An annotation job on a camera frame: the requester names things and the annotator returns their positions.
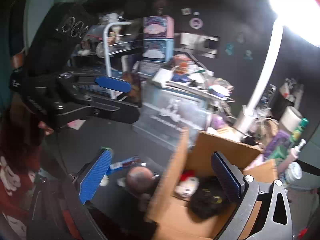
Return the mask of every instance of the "blue box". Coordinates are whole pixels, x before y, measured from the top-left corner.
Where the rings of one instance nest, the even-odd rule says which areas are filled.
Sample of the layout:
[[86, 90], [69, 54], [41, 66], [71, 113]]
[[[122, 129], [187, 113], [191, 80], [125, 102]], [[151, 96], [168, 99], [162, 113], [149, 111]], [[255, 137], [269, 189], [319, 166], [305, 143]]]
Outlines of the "blue box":
[[148, 39], [143, 41], [145, 60], [168, 62], [173, 57], [173, 39]]

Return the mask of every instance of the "cardboard box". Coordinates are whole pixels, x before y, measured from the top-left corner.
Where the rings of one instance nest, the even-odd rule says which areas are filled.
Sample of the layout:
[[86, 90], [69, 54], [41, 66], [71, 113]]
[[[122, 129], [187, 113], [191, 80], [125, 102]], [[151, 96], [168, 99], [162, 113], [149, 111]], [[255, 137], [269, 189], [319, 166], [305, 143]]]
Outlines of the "cardboard box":
[[[231, 204], [225, 212], [207, 220], [200, 220], [188, 209], [187, 201], [180, 200], [173, 194], [182, 171], [184, 169], [195, 170], [196, 176], [199, 177], [214, 175], [211, 168], [211, 154], [215, 151], [222, 152], [231, 164], [242, 170], [261, 153], [255, 147], [205, 132], [199, 133], [196, 145], [189, 154], [187, 147], [188, 131], [184, 130], [179, 146], [170, 159], [168, 168], [160, 180], [146, 214], [147, 221], [152, 220], [158, 224], [154, 240], [213, 239], [225, 225], [236, 206]], [[261, 182], [271, 183], [277, 179], [273, 160], [252, 170], [244, 171], [243, 174], [250, 174]], [[249, 235], [260, 205], [261, 203], [256, 203], [240, 239]]]

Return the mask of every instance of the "dark tabletop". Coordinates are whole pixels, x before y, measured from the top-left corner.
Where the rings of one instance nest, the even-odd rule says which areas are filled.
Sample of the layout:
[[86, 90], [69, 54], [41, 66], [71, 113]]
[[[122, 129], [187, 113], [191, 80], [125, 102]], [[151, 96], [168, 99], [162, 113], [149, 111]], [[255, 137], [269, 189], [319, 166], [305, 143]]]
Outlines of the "dark tabletop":
[[[58, 147], [60, 148], [68, 173], [78, 172], [94, 158], [102, 146], [113, 149], [112, 163], [138, 155], [142, 159], [149, 157], [165, 168], [172, 153], [135, 132], [132, 125], [96, 117], [86, 121], [79, 130], [63, 129], [58, 134], [51, 135], [47, 138], [47, 143], [58, 161]], [[138, 200], [116, 183], [126, 172], [122, 170], [111, 174], [109, 184], [99, 187], [91, 202], [121, 227], [143, 239], [149, 239], [155, 225], [143, 221], [144, 213], [138, 210]]]

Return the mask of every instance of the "round brown object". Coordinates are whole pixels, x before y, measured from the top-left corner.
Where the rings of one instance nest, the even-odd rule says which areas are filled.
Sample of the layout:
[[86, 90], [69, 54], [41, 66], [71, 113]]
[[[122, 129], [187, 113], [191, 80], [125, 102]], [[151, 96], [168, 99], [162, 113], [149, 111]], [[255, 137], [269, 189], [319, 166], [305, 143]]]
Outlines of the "round brown object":
[[127, 175], [127, 186], [137, 193], [144, 193], [153, 182], [153, 172], [146, 167], [133, 167]]

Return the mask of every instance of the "bright light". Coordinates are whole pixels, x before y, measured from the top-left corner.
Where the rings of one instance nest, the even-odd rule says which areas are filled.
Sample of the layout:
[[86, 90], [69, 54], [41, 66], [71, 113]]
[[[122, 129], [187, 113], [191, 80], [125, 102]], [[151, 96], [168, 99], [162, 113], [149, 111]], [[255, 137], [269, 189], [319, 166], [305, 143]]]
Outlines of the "bright light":
[[269, 0], [279, 20], [297, 35], [320, 47], [320, 7], [315, 0]]

